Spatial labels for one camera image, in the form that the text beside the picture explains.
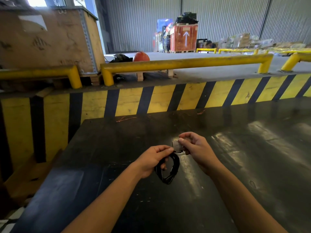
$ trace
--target person in background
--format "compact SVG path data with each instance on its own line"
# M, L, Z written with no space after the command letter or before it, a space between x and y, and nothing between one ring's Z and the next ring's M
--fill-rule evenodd
M179 135L178 142L189 151L202 171L213 180L239 232L287 232L218 160L204 137L193 132L185 132ZM172 152L173 148L167 145L147 149L62 232L111 232L138 181L150 176L159 161Z

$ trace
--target hand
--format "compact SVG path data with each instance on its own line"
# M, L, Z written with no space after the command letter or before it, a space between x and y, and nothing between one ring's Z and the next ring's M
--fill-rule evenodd
M174 149L168 145L157 145L151 146L144 153L142 153L141 156L139 156L138 159L134 161L141 173L141 178L150 176L153 168L157 166L160 160L169 156L173 151ZM161 165L161 168L166 169L165 163Z
M188 149L203 172L209 174L209 169L221 165L205 137L194 132L181 133L179 137L178 142Z

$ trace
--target red box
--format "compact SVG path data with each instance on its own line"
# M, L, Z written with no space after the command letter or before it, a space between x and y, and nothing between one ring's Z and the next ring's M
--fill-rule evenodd
M196 50L197 24L174 26L171 31L171 51Z

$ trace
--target strap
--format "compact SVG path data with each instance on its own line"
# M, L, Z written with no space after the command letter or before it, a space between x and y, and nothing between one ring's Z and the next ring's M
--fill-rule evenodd
M176 176L176 174L178 172L178 168L179 168L179 157L177 156L177 154L171 153L168 157L171 157L173 159L173 162L174 162L169 176L163 177L163 170L161 169L161 164L163 164L165 162L166 157L161 159L160 162L157 164L157 166L155 166L156 174L158 175L160 180L167 185L171 184L171 182L174 179L174 177Z

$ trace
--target blue plastic container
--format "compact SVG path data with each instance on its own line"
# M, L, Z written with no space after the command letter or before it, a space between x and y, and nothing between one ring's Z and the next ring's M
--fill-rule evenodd
M157 32L162 32L163 26L168 26L169 23L172 23L173 19L158 19L156 23L156 31Z

